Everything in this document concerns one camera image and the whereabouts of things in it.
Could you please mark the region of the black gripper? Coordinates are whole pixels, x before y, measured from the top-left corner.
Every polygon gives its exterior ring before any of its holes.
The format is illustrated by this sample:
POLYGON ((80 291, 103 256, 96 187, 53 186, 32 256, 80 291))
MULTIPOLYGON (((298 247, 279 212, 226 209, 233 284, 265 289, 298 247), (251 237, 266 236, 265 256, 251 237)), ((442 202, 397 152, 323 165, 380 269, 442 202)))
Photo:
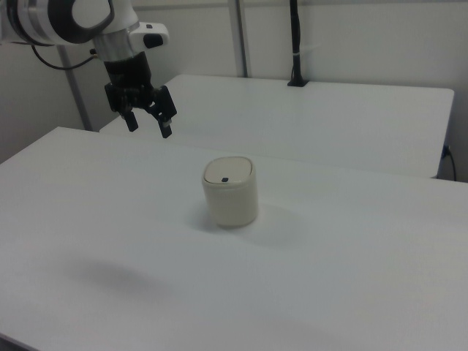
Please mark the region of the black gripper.
POLYGON ((133 108, 151 114, 158 122, 164 139, 172 135, 170 124, 177 114, 167 86, 155 89, 151 84, 151 70, 144 52, 121 61, 105 61, 110 82, 105 92, 110 108, 121 114, 130 132, 138 128, 133 108))

